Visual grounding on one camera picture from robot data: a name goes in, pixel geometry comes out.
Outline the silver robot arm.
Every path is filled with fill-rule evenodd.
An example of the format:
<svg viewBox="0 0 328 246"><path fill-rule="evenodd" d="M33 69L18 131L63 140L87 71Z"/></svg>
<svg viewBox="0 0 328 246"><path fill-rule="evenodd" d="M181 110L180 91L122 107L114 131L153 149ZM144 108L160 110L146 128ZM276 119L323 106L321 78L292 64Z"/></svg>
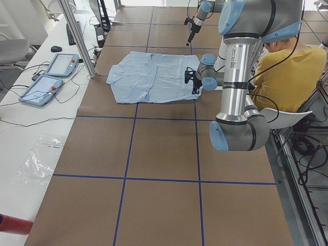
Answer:
<svg viewBox="0 0 328 246"><path fill-rule="evenodd" d="M186 46L188 47L195 34L199 33L204 21L208 18L208 15L212 15L213 13L220 13L224 3L227 1L199 1L197 4L197 13L193 17L189 17L189 11L187 7L187 17L184 20L184 25L191 24L190 35L186 42Z"/></svg>
<svg viewBox="0 0 328 246"><path fill-rule="evenodd" d="M220 14L223 68L215 69L215 57L205 54L196 70L185 71L184 80L193 83L193 94L222 87L221 108L209 129L216 150L257 150L266 143L270 130L248 96L252 50L258 41L275 42L297 35L302 1L201 1L196 15L185 20L191 24L190 38L210 13Z"/></svg>

